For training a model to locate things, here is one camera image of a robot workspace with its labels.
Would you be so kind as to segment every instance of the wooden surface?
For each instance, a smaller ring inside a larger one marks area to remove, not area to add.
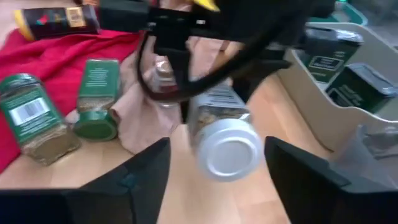
[[[32,7],[30,2],[33,0],[0,1],[0,21],[12,23],[9,10],[21,7],[19,4],[26,2]],[[7,24],[2,34],[11,28],[12,24]],[[318,156],[328,156],[329,152],[313,137],[277,76],[269,77],[258,88],[249,102],[249,108],[254,115],[254,126],[263,138],[276,136]],[[179,126],[171,136],[172,161],[169,184],[159,216],[160,224],[289,222],[265,162],[245,179],[232,183],[213,182],[197,169],[185,128]],[[21,156],[0,175],[0,188],[79,187],[131,156],[117,141],[84,142],[81,149],[50,167],[42,167]]]

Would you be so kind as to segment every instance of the dark green box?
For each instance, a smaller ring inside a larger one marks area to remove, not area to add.
[[[336,45],[331,52],[304,55],[301,59],[308,71],[318,82],[328,83],[337,73],[344,69],[346,62],[363,44],[361,35],[347,30],[312,29],[311,35],[325,43]]]
[[[397,89],[369,65],[353,63],[331,81],[326,93],[339,106],[355,106],[376,113],[397,96]]]

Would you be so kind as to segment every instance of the spice jar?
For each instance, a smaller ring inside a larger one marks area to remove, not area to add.
[[[263,157],[251,113],[227,84],[190,100],[188,130],[199,167],[213,179],[240,179]]]
[[[116,137],[117,124],[109,110],[120,96],[119,73],[117,60],[87,60],[77,103],[80,117],[73,127],[79,137],[91,141]]]
[[[157,56],[155,67],[152,74],[152,86],[154,91],[158,93],[167,93],[177,90],[177,84],[174,79],[172,67],[167,57]],[[178,103],[160,103],[165,108],[177,106]]]
[[[34,76],[7,77],[0,83],[0,93],[0,107],[23,154],[49,165],[80,147],[79,139]]]

